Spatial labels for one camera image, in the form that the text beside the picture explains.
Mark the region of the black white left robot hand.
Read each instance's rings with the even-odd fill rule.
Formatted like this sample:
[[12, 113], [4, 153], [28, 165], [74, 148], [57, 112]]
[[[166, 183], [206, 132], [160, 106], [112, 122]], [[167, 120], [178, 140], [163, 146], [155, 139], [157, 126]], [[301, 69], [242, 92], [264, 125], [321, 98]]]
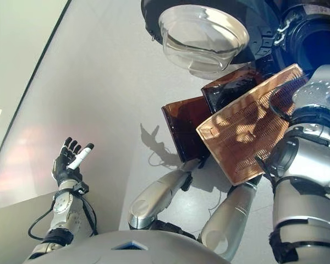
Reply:
[[71, 137], [64, 141], [58, 157], [53, 161], [52, 167], [52, 177], [58, 186], [67, 180], [74, 180], [77, 183], [83, 180], [79, 167], [93, 148], [93, 143], [88, 143], [82, 148]]

